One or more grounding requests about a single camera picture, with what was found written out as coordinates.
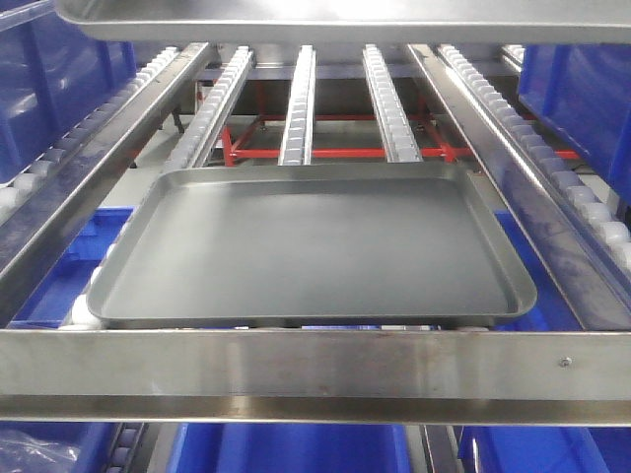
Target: roller conveyor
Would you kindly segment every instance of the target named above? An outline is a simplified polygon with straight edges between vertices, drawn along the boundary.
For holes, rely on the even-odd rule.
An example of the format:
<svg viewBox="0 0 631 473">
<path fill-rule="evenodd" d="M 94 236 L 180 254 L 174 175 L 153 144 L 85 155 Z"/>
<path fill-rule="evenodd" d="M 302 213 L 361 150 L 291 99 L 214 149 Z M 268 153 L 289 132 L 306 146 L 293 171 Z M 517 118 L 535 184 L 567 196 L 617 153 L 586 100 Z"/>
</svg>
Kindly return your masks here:
<svg viewBox="0 0 631 473">
<path fill-rule="evenodd" d="M 298 55 L 289 94 L 285 131 L 278 157 L 279 166 L 311 163 L 315 94 L 316 52 L 312 46 L 303 46 Z"/>
<path fill-rule="evenodd" d="M 207 43 L 190 45 L 120 110 L 124 100 L 105 104 L 115 113 L 106 126 L 0 226 L 0 319 L 5 323 L 133 163 L 133 150 L 175 106 L 175 93 L 203 68 L 208 48 Z"/>
<path fill-rule="evenodd" d="M 586 212 L 579 215 L 583 210 L 580 202 L 570 202 L 569 196 L 576 191 L 575 187 L 583 186 L 578 177 L 565 168 L 533 128 L 457 50 L 449 46 L 440 49 L 450 72 L 458 77 L 458 81 L 450 82 L 445 81 L 449 77 L 445 63 L 430 55 L 427 48 L 409 46 L 409 50 L 428 81 L 437 90 L 440 87 L 443 100 L 447 101 L 445 96 L 449 89 L 455 91 L 464 87 L 468 90 L 468 93 L 460 92 L 457 100 L 451 95 L 446 107 L 457 116 L 456 122 L 464 130 L 472 148 L 478 150 L 480 161 L 494 176 L 511 209 L 522 216 L 523 221 L 530 221 L 530 224 L 524 223 L 528 236 L 543 254 L 563 293 L 569 296 L 568 304 L 582 325 L 591 330 L 625 329 L 631 306 L 629 276 L 614 260 L 614 248 L 607 244 L 606 236 L 596 235 L 601 222 L 590 223 Z M 499 128 L 495 133 L 496 142 L 491 146 L 489 137 L 493 134 L 489 134 L 481 116 L 491 120 L 491 126 Z M 503 133 L 519 149 L 519 158 L 509 152 L 497 151 L 505 148 L 501 138 Z M 507 173 L 507 167 L 514 172 Z M 573 255 L 571 264 L 575 271 L 568 271 L 568 253 Z"/>
<path fill-rule="evenodd" d="M 389 163 L 413 163 L 422 161 L 407 121 L 405 110 L 394 89 L 382 54 L 373 44 L 364 49 L 364 69 L 371 92 L 377 123 L 382 133 Z"/>
<path fill-rule="evenodd" d="M 237 48 L 190 123 L 189 131 L 172 150 L 163 172 L 205 165 L 245 85 L 252 57 L 252 52 L 246 46 Z"/>
</svg>

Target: gray tray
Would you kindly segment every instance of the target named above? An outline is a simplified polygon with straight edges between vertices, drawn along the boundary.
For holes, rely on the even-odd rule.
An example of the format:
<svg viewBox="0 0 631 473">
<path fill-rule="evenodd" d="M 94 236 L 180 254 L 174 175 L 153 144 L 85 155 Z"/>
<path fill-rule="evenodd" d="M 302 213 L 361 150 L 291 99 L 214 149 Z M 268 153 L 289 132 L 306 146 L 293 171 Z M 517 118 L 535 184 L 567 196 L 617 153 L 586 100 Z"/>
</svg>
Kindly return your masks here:
<svg viewBox="0 0 631 473">
<path fill-rule="evenodd" d="M 454 165 L 162 176 L 88 292 L 111 328 L 492 325 L 536 289 Z"/>
<path fill-rule="evenodd" d="M 101 39 L 631 42 L 629 0 L 56 0 Z"/>
</svg>

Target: metal support beam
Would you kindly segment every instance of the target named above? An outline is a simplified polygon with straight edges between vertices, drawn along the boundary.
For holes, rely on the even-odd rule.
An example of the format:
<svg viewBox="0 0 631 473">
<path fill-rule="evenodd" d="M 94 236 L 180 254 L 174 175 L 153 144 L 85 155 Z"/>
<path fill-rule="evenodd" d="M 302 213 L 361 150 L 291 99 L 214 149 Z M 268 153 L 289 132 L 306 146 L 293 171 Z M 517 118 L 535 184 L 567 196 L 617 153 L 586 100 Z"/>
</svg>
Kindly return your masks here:
<svg viewBox="0 0 631 473">
<path fill-rule="evenodd" d="M 409 64 L 390 64 L 388 66 L 392 78 L 413 77 L 415 70 Z M 296 66 L 256 64 L 247 76 L 251 81 L 291 81 Z M 200 81 L 214 81 L 221 75 L 221 69 L 205 69 L 199 73 Z M 361 64 L 318 64 L 317 79 L 363 79 L 366 77 Z"/>
<path fill-rule="evenodd" d="M 0 418 L 631 425 L 631 334 L 0 330 Z"/>
<path fill-rule="evenodd" d="M 631 327 L 628 276 L 568 198 L 534 163 L 526 145 L 533 147 L 518 144 L 477 97 L 479 93 L 430 47 L 410 45 L 408 52 L 500 190 L 577 319 L 589 330 Z M 472 67 L 464 73 L 473 82 L 483 81 Z M 498 114 L 510 112 L 505 104 L 502 108 L 497 108 Z M 533 136 L 532 144 L 538 148 L 544 144 L 540 137 L 527 136 Z"/>
<path fill-rule="evenodd" d="M 424 426 L 406 425 L 405 443 L 407 445 L 407 457 L 410 460 L 410 473 L 434 473 L 427 466 L 427 452 L 423 441 Z"/>
<path fill-rule="evenodd" d="M 31 22 L 52 12 L 54 12 L 54 5 L 51 0 L 40 0 L 13 10 L 0 12 L 0 32 Z"/>
<path fill-rule="evenodd" d="M 7 323 L 133 163 L 206 65 L 207 43 L 190 44 L 0 227 L 0 322 Z"/>
<path fill-rule="evenodd" d="M 464 473 L 452 426 L 421 426 L 429 473 Z"/>
</svg>

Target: plastic bag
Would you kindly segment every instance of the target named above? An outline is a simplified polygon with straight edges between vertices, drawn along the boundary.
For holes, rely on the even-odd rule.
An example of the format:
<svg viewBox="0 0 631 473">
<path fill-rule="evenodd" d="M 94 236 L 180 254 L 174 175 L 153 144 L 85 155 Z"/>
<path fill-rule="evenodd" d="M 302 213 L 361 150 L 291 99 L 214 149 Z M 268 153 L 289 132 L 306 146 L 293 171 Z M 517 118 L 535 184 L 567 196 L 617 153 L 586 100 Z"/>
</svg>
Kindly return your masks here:
<svg viewBox="0 0 631 473">
<path fill-rule="evenodd" d="M 35 439 L 13 429 L 0 429 L 0 472 L 69 473 L 80 448 L 77 445 Z"/>
</svg>

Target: metal rail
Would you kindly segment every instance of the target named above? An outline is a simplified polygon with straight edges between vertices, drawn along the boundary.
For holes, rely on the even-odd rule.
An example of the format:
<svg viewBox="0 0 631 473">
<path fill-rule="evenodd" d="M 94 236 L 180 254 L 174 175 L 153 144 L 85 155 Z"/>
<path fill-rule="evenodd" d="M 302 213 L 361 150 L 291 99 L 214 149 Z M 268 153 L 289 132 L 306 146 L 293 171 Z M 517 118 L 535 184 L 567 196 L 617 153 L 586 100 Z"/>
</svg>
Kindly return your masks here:
<svg viewBox="0 0 631 473">
<path fill-rule="evenodd" d="M 314 141 L 314 104 L 316 97 L 316 52 L 303 46 L 296 62 L 287 107 L 285 131 L 280 146 L 280 166 L 309 165 Z"/>
<path fill-rule="evenodd" d="M 525 52 L 526 49 L 521 44 L 507 44 L 502 47 L 502 59 L 519 75 L 522 74 Z"/>
<path fill-rule="evenodd" d="M 204 166 L 237 103 L 251 66 L 252 52 L 247 46 L 240 46 L 171 151 L 163 172 Z"/>
<path fill-rule="evenodd" d="M 629 333 L 0 330 L 2 419 L 630 425 L 630 377 Z"/>
<path fill-rule="evenodd" d="M 0 227 L 0 322 L 15 315 L 209 59 L 190 44 Z"/>
<path fill-rule="evenodd" d="M 390 64 L 388 66 L 392 78 L 413 77 L 414 69 L 409 64 Z M 253 81 L 291 81 L 296 66 L 260 66 L 252 69 L 247 78 Z M 221 69 L 205 69 L 199 73 L 200 81 L 214 81 L 221 75 Z M 366 77 L 361 64 L 318 64 L 318 79 L 363 79 Z"/>
<path fill-rule="evenodd" d="M 488 171 L 577 319 L 590 330 L 631 327 L 628 277 L 567 197 L 532 160 L 528 149 L 542 146 L 540 138 L 525 141 L 527 146 L 515 142 L 479 97 L 490 86 L 475 84 L 474 90 L 462 78 L 483 81 L 474 68 L 467 66 L 460 73 L 428 46 L 408 46 L 408 52 Z M 510 112 L 503 103 L 495 105 L 501 105 L 496 113 Z M 510 120 L 513 118 L 505 117 L 506 122 Z"/>
<path fill-rule="evenodd" d="M 428 473 L 464 473 L 457 457 L 457 439 L 452 426 L 421 426 Z"/>
<path fill-rule="evenodd" d="M 28 168 L 18 174 L 10 185 L 0 189 L 0 193 L 6 192 L 8 195 L 14 196 L 13 200 L 5 198 L 2 205 L 0 205 L 0 225 L 8 220 L 24 202 L 37 193 L 48 179 L 54 178 L 59 169 L 63 168 L 66 162 L 86 142 L 90 141 L 114 115 L 124 108 L 133 97 L 139 94 L 156 74 L 170 64 L 177 55 L 178 52 L 175 47 L 167 47 L 138 71 L 133 80 L 130 80 L 115 95 L 111 96 L 105 103 L 102 103 L 97 109 L 68 130 L 52 147 L 48 148 Z"/>
<path fill-rule="evenodd" d="M 423 161 L 384 57 L 374 44 L 367 44 L 364 49 L 364 69 L 387 161 Z"/>
</svg>

